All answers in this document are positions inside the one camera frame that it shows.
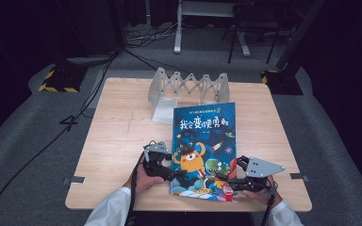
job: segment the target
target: person's arm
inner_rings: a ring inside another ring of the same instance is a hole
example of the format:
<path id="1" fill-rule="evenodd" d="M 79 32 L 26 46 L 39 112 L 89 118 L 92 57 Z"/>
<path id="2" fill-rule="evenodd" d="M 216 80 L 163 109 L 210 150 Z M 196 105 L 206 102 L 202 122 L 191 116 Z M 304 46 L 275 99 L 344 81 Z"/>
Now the person's arm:
<path id="1" fill-rule="evenodd" d="M 131 202 L 131 189 L 120 187 L 99 202 L 96 208 L 90 213 L 86 226 L 117 226 L 124 225 L 128 215 L 128 208 Z"/>
<path id="2" fill-rule="evenodd" d="M 135 187 L 136 194 L 139 194 L 156 184 L 164 183 L 163 178 L 150 177 L 146 174 L 146 171 L 141 164 L 143 159 L 144 158 L 141 159 L 141 162 L 137 168 L 137 187 Z M 124 226 L 131 203 L 131 180 L 132 176 L 130 175 L 122 187 L 99 202 L 92 213 L 90 213 L 90 216 L 88 217 L 85 225 Z"/>
<path id="3" fill-rule="evenodd" d="M 274 180 L 272 176 L 269 176 L 269 181 L 274 186 Z M 247 196 L 252 200 L 256 200 L 262 204 L 269 203 L 270 194 L 266 190 L 260 190 L 258 192 L 252 192 L 248 190 L 243 190 L 242 194 Z M 288 205 L 280 196 L 280 194 L 275 191 L 275 200 L 271 206 L 271 211 L 269 218 L 267 219 L 267 225 L 269 226 L 298 226 L 303 225 L 299 217 L 296 215 L 295 211 Z"/>

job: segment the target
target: white sleeve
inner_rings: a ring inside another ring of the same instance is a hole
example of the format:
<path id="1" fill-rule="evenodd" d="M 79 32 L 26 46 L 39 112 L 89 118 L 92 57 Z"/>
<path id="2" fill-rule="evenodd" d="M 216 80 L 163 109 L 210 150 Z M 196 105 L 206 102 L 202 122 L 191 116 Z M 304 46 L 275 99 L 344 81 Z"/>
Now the white sleeve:
<path id="1" fill-rule="evenodd" d="M 269 214 L 268 225 L 270 226 L 299 226 L 303 225 L 295 211 L 285 201 L 278 203 Z"/>
<path id="2" fill-rule="evenodd" d="M 124 226 L 131 203 L 131 190 L 120 187 L 99 202 L 90 213 L 86 226 Z"/>

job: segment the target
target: chair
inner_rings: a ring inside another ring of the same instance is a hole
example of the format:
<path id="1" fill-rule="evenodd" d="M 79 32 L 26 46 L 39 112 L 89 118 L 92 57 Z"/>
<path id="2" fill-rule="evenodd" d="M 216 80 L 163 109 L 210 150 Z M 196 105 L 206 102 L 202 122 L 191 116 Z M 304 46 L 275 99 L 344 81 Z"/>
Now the chair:
<path id="1" fill-rule="evenodd" d="M 248 2 L 240 3 L 233 6 L 233 24 L 228 26 L 225 33 L 222 36 L 224 40 L 225 35 L 231 26 L 234 26 L 233 38 L 231 42 L 231 50 L 228 57 L 228 63 L 231 62 L 232 52 L 234 50 L 234 42 L 238 31 L 262 31 L 262 35 L 259 37 L 262 39 L 263 34 L 266 32 L 275 32 L 274 39 L 272 41 L 271 49 L 267 57 L 266 63 L 269 63 L 272 56 L 272 50 L 275 42 L 278 38 L 280 25 L 277 22 L 275 16 L 275 5 L 272 2 Z"/>

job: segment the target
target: desk leg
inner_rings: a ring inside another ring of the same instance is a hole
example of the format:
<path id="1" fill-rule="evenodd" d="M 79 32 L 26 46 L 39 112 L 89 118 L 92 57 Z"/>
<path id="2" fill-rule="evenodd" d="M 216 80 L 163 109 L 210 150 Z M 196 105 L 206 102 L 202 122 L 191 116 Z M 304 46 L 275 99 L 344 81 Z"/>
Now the desk leg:
<path id="1" fill-rule="evenodd" d="M 175 44 L 174 44 L 174 53 L 181 53 L 181 37 L 182 37 L 182 0 L 178 1 L 178 11 L 177 11 L 177 33 L 175 34 Z"/>
<path id="2" fill-rule="evenodd" d="M 238 32 L 238 40 L 239 40 L 240 47 L 242 48 L 243 54 L 246 57 L 250 57 L 251 51 L 249 51 L 249 47 L 245 41 L 245 32 Z"/>

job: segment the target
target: person's hand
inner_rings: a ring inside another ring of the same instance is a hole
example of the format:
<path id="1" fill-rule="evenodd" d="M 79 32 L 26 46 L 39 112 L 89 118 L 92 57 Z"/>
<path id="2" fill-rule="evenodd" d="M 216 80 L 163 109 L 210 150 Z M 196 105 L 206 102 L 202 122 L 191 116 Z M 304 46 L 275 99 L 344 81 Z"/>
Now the person's hand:
<path id="1" fill-rule="evenodd" d="M 269 181 L 267 182 L 267 186 L 269 186 L 270 185 L 269 183 L 271 183 L 271 186 L 274 187 L 274 180 L 272 178 L 272 175 L 268 176 L 268 179 L 269 179 Z M 271 197 L 271 195 L 267 192 L 266 189 L 262 189 L 257 192 L 242 190 L 242 194 L 252 200 L 256 200 L 265 205 L 269 204 L 269 199 Z M 271 206 L 271 208 L 276 206 L 281 201 L 282 201 L 281 196 L 278 194 L 277 191 L 275 191 L 275 201 L 274 201 L 274 204 Z"/>
<path id="2" fill-rule="evenodd" d="M 145 169 L 143 168 L 142 162 L 144 157 L 141 159 L 140 164 L 138 165 L 138 173 L 137 173 L 137 187 L 135 188 L 136 193 L 140 193 L 144 190 L 151 188 L 157 184 L 163 184 L 164 179 L 157 176 L 157 177 L 150 177 L 146 174 Z M 127 182 L 123 186 L 126 186 L 131 189 L 131 181 L 132 181 L 132 173 L 128 178 Z"/>

